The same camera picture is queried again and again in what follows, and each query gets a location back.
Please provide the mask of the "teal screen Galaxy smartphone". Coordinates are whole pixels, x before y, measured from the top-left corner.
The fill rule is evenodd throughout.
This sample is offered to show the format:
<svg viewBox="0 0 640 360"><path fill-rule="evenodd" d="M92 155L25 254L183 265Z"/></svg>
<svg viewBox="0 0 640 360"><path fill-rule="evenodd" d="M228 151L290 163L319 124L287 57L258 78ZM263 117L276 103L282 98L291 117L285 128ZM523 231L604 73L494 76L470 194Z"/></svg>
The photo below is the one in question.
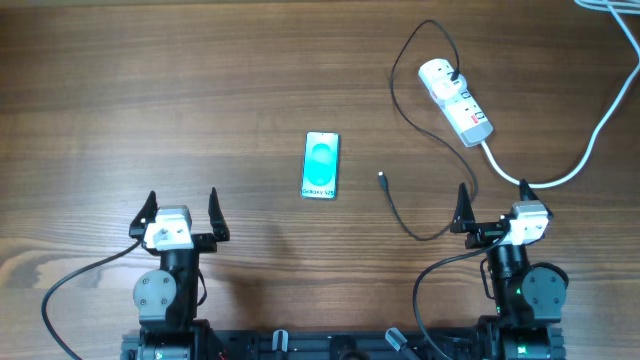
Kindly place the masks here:
<svg viewBox="0 0 640 360"><path fill-rule="evenodd" d="M337 195L340 135L308 132L301 180L301 196L333 200Z"/></svg>

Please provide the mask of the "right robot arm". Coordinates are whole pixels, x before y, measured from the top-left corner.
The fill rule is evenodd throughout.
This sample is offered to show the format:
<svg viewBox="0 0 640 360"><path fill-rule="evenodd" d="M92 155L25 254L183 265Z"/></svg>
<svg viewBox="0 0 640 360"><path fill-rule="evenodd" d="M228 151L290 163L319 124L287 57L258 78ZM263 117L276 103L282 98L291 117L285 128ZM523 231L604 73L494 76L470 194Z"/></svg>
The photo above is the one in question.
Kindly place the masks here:
<svg viewBox="0 0 640 360"><path fill-rule="evenodd" d="M562 318L569 285L564 270L548 262L532 264L527 247L540 241L553 213L529 184L519 184L520 200L495 222L475 219L465 184L458 190L453 233L467 236L465 247L486 254L481 262L485 294L496 305L495 316L474 326L474 359L558 360L566 357Z"/></svg>

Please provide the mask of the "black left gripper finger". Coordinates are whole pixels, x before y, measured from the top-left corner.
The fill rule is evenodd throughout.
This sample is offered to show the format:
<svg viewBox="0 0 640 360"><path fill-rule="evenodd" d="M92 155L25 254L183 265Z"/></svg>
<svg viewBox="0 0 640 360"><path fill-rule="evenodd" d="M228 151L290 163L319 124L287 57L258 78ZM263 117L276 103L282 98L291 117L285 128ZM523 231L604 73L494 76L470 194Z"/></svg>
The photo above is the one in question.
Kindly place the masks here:
<svg viewBox="0 0 640 360"><path fill-rule="evenodd" d="M224 219L224 215L221 211L218 194L215 187L211 189L211 193L209 195L208 215L215 241L228 241L230 238L230 232Z"/></svg>
<svg viewBox="0 0 640 360"><path fill-rule="evenodd" d="M145 204L131 222L129 226L129 235L143 236L146 232L147 226L150 223L155 222L157 211L158 204L156 200L156 193L151 191L145 201Z"/></svg>

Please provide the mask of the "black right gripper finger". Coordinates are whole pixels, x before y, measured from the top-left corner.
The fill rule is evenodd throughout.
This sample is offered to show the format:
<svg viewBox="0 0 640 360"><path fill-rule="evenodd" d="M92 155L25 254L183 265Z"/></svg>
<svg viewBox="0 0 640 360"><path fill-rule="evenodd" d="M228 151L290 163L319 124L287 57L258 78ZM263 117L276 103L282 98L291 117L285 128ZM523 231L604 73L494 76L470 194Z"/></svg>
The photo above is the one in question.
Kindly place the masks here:
<svg viewBox="0 0 640 360"><path fill-rule="evenodd" d="M539 199L539 197L534 193L533 189L525 179L521 179L519 182L519 196L521 201L540 202L547 211L547 217L553 217L553 212Z"/></svg>
<svg viewBox="0 0 640 360"><path fill-rule="evenodd" d="M472 202L465 183L458 188L456 208L453 214L450 231L452 233L469 233L476 224Z"/></svg>

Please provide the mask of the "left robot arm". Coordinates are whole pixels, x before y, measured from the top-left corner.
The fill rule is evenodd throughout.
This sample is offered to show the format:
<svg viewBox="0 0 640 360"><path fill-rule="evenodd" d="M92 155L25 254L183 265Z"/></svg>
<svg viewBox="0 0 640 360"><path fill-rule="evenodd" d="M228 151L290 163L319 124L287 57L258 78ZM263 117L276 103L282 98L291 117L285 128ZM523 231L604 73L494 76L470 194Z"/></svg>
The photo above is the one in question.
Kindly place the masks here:
<svg viewBox="0 0 640 360"><path fill-rule="evenodd" d="M160 259L157 270L143 274L133 290L140 331L122 339L122 359L223 359L225 348L197 309L207 295L198 293L204 282L199 256L215 253L217 244L230 239L217 191L208 200L211 231L192 232L188 207L157 204L151 192L129 227L129 236Z"/></svg>

